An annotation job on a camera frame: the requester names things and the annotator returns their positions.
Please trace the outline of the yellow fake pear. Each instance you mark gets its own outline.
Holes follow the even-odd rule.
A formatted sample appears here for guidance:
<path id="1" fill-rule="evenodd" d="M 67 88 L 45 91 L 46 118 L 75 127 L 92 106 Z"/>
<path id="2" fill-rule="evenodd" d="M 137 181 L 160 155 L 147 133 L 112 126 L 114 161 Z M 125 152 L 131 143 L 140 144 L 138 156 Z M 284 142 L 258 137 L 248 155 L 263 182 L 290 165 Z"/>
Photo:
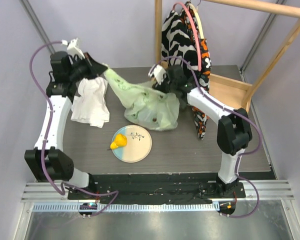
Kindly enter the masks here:
<path id="1" fill-rule="evenodd" d="M 114 140 L 111 142 L 108 150 L 115 150 L 118 148 L 125 147 L 127 143 L 128 143 L 127 137 L 122 133 L 118 133 L 114 137 Z"/>

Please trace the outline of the beige and blue ceramic plate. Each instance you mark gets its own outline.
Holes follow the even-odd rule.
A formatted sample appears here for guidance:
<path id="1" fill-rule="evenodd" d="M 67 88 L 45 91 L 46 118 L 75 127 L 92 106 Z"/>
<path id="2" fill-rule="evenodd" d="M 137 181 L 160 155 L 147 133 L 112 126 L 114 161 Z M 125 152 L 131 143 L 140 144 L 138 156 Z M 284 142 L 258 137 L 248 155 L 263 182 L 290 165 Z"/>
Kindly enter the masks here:
<path id="1" fill-rule="evenodd" d="M 118 129 L 112 137 L 111 142 L 117 134 L 123 134 L 127 138 L 127 145 L 111 150 L 116 158 L 125 163 L 137 163 L 146 158 L 152 149 L 152 137 L 143 127 L 138 125 L 127 125 Z"/>

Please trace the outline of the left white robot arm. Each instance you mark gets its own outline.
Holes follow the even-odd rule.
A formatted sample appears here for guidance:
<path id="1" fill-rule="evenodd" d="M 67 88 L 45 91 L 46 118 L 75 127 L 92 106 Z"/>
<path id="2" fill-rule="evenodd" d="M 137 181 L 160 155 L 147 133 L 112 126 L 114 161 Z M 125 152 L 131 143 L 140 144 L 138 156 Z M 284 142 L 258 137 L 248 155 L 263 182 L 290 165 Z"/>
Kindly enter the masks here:
<path id="1" fill-rule="evenodd" d="M 38 182 L 64 181 L 79 188 L 79 194 L 90 200 L 97 192 L 90 173 L 75 168 L 73 160 L 63 151 L 64 130 L 77 92 L 77 82 L 92 80 L 107 70 L 88 52 L 83 57 L 58 51 L 50 56 L 50 80 L 43 90 L 46 113 L 38 140 L 26 150 L 24 159 Z"/>

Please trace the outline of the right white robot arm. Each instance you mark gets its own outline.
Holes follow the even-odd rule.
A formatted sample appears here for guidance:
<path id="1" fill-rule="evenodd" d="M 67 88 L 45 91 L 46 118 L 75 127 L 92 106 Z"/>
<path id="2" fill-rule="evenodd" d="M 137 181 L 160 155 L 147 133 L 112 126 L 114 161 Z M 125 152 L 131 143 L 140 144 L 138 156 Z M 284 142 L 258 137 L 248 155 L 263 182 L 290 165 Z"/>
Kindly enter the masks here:
<path id="1" fill-rule="evenodd" d="M 216 178 L 216 193 L 223 198 L 232 194 L 239 184 L 239 166 L 252 140 L 253 123 L 244 108 L 234 109 L 213 96 L 199 84 L 197 76 L 187 78 L 180 65 L 164 68 L 155 64 L 148 72 L 159 86 L 176 91 L 181 99 L 204 112 L 217 126 L 217 145 L 221 165 Z"/>

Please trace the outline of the light green plastic bag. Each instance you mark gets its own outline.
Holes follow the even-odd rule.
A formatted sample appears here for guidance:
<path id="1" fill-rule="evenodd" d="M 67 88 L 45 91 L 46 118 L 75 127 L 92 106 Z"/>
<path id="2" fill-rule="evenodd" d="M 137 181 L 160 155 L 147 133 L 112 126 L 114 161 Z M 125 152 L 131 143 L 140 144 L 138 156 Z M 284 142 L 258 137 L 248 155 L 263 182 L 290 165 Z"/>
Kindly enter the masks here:
<path id="1" fill-rule="evenodd" d="M 155 90 L 150 81 L 130 83 L 111 68 L 104 77 L 125 108 L 124 117 L 129 122 L 153 131 L 177 128 L 180 102 L 174 93 Z"/>

